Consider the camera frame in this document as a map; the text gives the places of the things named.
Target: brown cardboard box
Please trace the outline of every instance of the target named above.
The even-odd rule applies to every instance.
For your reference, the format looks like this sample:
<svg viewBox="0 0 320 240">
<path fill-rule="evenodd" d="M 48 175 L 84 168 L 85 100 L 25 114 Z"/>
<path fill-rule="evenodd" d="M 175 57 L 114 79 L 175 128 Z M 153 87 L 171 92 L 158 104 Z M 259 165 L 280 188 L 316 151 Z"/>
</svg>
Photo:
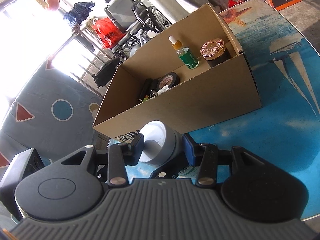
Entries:
<svg viewBox="0 0 320 240">
<path fill-rule="evenodd" d="M 188 69 L 168 37 L 188 46 L 199 59 Z M 222 38 L 231 59 L 210 68 L 201 46 Z M 180 84 L 136 105 L 146 78 L 169 72 Z M 201 6 L 137 50 L 120 65 L 103 99 L 93 128 L 118 141 L 131 141 L 148 122 L 160 120 L 180 133 L 223 122 L 261 107 L 250 67 L 236 37 L 209 4 Z"/>
</svg>

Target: plaid clothing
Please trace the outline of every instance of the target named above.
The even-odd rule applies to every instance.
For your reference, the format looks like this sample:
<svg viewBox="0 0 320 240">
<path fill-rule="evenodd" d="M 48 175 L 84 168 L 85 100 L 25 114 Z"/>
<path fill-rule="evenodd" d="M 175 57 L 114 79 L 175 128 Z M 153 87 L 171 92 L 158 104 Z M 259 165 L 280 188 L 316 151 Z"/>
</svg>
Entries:
<svg viewBox="0 0 320 240">
<path fill-rule="evenodd" d="M 73 28 L 75 24 L 81 24 L 92 12 L 91 8 L 95 6 L 94 2 L 78 2 L 70 12 L 65 13 L 63 19 Z"/>
</svg>

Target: blue table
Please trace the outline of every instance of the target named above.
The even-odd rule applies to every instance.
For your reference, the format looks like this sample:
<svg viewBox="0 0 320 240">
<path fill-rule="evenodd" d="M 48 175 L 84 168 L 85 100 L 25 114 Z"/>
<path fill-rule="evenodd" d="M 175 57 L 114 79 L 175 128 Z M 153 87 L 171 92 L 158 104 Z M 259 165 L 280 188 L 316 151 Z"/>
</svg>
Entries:
<svg viewBox="0 0 320 240">
<path fill-rule="evenodd" d="M 221 13 L 252 67 L 262 108 L 190 133 L 220 149 L 241 145 L 300 179 L 309 190 L 302 218 L 320 214 L 320 56 L 298 30 L 263 0 Z M 145 164 L 128 176 L 149 177 Z M 229 176 L 219 167 L 218 182 Z"/>
</svg>

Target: blue circle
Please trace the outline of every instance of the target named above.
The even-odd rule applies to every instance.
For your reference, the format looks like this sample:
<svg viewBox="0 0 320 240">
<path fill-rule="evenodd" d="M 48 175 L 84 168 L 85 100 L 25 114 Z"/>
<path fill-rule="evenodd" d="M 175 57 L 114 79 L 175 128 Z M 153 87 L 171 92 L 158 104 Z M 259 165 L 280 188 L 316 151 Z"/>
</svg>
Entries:
<svg viewBox="0 0 320 240">
<path fill-rule="evenodd" d="M 73 109 L 68 101 L 57 100 L 52 104 L 52 114 L 59 121 L 68 121 L 73 115 Z"/>
</svg>

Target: white tag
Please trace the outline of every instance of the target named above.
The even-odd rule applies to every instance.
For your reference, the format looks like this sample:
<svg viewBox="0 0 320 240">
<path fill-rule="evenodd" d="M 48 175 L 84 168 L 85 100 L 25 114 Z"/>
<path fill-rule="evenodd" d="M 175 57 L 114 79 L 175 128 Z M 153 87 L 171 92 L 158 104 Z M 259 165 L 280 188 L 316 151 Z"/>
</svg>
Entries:
<svg viewBox="0 0 320 240">
<path fill-rule="evenodd" d="M 167 90 L 169 90 L 168 85 L 166 85 L 166 86 L 164 86 L 163 88 L 161 88 L 157 93 L 158 93 L 158 95 L 159 95 L 159 94 L 161 94 L 161 93 L 163 93 L 163 92 L 165 92 L 165 91 L 167 91 Z"/>
</svg>

